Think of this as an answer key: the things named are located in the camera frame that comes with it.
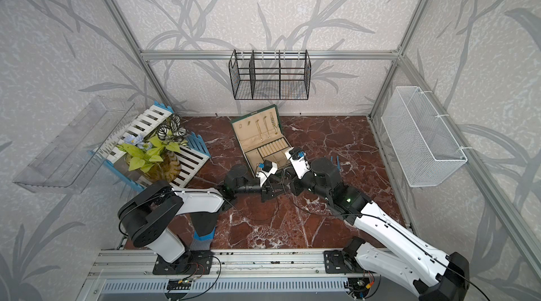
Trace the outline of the green jewelry box beige lining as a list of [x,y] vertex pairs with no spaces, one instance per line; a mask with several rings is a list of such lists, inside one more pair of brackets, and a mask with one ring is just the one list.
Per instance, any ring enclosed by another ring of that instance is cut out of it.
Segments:
[[286,151],[292,146],[283,134],[276,105],[238,117],[231,125],[253,175],[266,160],[276,163],[279,170],[290,163]]

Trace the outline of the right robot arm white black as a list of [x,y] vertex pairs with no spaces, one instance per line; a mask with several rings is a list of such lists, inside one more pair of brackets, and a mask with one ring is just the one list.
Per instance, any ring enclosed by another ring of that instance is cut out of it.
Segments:
[[308,162],[300,151],[287,160],[294,170],[292,190],[318,195],[335,216],[385,246],[381,251],[360,238],[351,240],[344,251],[358,267],[393,281],[419,300],[464,300],[471,283],[463,255],[447,254],[415,236],[364,192],[346,184],[329,159]]

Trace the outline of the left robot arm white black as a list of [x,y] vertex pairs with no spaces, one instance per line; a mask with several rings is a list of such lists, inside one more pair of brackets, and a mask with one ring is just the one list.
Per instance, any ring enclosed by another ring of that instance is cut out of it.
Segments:
[[167,181],[157,181],[128,201],[118,211],[120,232],[137,248],[149,248],[167,263],[189,257],[182,240],[169,224],[178,215],[192,215],[200,236],[208,236],[218,216],[234,206],[237,195],[259,193],[262,200],[273,199],[278,165],[266,160],[257,166],[256,177],[247,176],[247,167],[237,164],[217,188],[174,189]]

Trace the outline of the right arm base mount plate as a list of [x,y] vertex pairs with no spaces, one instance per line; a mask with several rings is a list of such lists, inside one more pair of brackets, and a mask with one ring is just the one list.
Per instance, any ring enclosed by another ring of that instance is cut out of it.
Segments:
[[355,257],[361,245],[367,242],[359,237],[353,237],[343,249],[326,250],[323,252],[325,272],[327,274],[360,274],[374,273],[360,265]]

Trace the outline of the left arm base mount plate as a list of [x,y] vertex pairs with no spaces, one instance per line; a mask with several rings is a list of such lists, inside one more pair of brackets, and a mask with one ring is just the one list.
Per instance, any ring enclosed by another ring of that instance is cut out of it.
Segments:
[[188,250],[176,261],[169,263],[160,255],[157,257],[153,275],[208,275],[211,270],[214,253],[210,250]]

